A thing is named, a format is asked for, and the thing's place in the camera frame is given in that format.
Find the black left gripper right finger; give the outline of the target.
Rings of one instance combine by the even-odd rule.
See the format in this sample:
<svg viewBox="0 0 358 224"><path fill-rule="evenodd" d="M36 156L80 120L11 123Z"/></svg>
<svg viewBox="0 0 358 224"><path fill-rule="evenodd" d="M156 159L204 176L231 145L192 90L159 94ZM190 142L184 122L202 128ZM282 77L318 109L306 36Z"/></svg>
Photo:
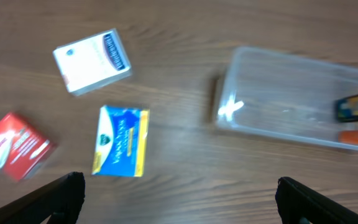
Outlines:
<svg viewBox="0 0 358 224"><path fill-rule="evenodd" d="M275 194L283 224L358 224L358 214L291 177L281 177Z"/></svg>

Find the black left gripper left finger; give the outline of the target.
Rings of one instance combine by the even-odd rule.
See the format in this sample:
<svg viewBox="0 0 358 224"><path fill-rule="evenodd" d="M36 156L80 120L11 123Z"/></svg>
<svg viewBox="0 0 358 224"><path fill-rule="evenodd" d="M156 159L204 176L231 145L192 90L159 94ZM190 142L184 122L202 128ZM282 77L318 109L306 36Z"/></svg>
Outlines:
<svg viewBox="0 0 358 224"><path fill-rule="evenodd" d="M71 172L0 208L0 223L76 223L85 201L85 177Z"/></svg>

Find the dark bottle white cap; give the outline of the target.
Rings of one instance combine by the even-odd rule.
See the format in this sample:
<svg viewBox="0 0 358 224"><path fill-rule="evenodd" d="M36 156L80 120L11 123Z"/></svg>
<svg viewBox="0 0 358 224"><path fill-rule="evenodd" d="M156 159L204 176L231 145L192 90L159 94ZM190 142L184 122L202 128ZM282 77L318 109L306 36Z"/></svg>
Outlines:
<svg viewBox="0 0 358 224"><path fill-rule="evenodd" d="M334 118L340 123L358 122L358 95L336 100Z"/></svg>

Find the clear plastic container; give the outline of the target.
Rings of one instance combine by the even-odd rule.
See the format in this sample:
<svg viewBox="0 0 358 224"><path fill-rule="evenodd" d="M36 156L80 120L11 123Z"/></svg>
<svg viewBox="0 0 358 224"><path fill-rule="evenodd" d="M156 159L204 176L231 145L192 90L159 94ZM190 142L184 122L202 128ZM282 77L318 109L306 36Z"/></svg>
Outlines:
<svg viewBox="0 0 358 224"><path fill-rule="evenodd" d="M338 140L334 103L358 95L358 68L256 47L238 47L220 79L215 123L222 129L358 151Z"/></svg>

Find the white Hansaplast plaster box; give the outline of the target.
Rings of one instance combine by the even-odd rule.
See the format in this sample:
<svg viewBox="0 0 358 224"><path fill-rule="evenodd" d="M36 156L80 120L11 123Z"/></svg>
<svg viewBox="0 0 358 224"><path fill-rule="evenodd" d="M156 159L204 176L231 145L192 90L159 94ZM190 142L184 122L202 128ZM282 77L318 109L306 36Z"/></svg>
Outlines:
<svg viewBox="0 0 358 224"><path fill-rule="evenodd" d="M53 57L75 96L97 90L132 75L132 65L116 29L61 45Z"/></svg>

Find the blue yellow VapoDrops box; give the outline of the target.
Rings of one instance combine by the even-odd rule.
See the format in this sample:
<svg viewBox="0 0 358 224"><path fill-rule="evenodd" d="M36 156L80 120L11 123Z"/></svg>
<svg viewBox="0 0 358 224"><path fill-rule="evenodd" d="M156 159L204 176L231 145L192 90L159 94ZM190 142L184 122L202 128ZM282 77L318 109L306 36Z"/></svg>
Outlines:
<svg viewBox="0 0 358 224"><path fill-rule="evenodd" d="M149 115L138 108L100 108L92 175L143 176Z"/></svg>

